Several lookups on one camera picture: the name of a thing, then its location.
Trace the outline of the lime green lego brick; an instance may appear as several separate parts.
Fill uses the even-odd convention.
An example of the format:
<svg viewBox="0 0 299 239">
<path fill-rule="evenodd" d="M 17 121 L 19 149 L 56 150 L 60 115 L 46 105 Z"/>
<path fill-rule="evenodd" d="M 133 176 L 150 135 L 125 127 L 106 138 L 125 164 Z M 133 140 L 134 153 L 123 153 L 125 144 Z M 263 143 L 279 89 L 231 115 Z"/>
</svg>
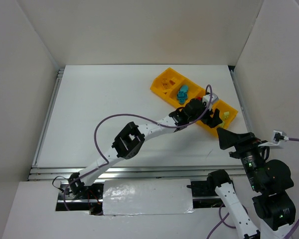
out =
<svg viewBox="0 0 299 239">
<path fill-rule="evenodd" d="M 224 119 L 227 119 L 229 117 L 230 113 L 229 112 L 224 112 L 223 114 L 223 118 Z"/>
</svg>

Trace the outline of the blue rectangular lego brick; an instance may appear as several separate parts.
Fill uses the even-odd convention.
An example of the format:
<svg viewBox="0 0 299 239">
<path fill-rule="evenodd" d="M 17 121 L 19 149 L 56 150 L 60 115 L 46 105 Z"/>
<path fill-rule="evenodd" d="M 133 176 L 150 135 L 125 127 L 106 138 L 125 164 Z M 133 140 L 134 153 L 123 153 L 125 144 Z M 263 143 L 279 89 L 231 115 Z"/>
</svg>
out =
<svg viewBox="0 0 299 239">
<path fill-rule="evenodd" d="M 179 91 L 176 95 L 176 98 L 180 105 L 185 104 L 186 100 L 188 99 L 187 92 Z"/>
</svg>

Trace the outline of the blue frog lego brick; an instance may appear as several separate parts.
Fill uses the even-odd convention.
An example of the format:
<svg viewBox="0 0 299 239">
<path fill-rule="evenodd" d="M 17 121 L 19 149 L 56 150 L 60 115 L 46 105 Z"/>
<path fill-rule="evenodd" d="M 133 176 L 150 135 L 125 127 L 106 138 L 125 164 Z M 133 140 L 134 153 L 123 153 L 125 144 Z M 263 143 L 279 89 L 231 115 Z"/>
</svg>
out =
<svg viewBox="0 0 299 239">
<path fill-rule="evenodd" d="M 183 85 L 181 86 L 181 88 L 179 89 L 180 92 L 184 92 L 187 93 L 188 92 L 189 87 L 187 85 Z"/>
</svg>

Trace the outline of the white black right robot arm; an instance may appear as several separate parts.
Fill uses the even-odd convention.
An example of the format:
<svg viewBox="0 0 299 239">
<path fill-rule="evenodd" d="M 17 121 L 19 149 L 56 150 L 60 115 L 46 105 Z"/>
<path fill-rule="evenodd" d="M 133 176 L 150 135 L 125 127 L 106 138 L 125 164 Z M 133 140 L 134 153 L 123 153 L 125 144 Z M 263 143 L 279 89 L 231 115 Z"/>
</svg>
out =
<svg viewBox="0 0 299 239">
<path fill-rule="evenodd" d="M 225 170 L 208 174 L 209 188 L 218 195 L 234 222 L 240 239 L 283 239 L 295 221 L 296 207 L 286 190 L 294 186 L 289 167 L 277 159 L 268 160 L 264 151 L 288 141 L 287 135 L 275 130 L 270 142 L 258 139 L 252 132 L 237 134 L 217 128 L 222 150 L 234 147 L 232 158 L 240 159 L 253 191 L 252 198 L 261 227 L 257 228 L 246 213 Z"/>
</svg>

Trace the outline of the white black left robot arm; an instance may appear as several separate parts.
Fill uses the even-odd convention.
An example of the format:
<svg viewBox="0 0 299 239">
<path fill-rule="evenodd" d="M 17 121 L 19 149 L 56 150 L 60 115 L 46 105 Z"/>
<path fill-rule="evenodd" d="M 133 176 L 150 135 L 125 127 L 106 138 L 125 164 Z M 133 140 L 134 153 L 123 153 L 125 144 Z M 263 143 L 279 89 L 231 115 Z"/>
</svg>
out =
<svg viewBox="0 0 299 239">
<path fill-rule="evenodd" d="M 148 123 L 141 125 L 137 125 L 133 121 L 128 123 L 117 134 L 111 147 L 105 153 L 100 151 L 95 140 L 94 143 L 100 158 L 69 177 L 70 191 L 76 199 L 82 198 L 100 175 L 118 162 L 135 157 L 143 143 L 152 138 L 183 130 L 197 121 L 203 122 L 209 128 L 215 128 L 222 122 L 219 110 L 212 109 L 217 101 L 218 98 L 210 94 L 202 99 L 191 99 L 185 106 L 177 108 L 158 121 L 130 114 L 129 116 L 147 120 Z"/>
</svg>

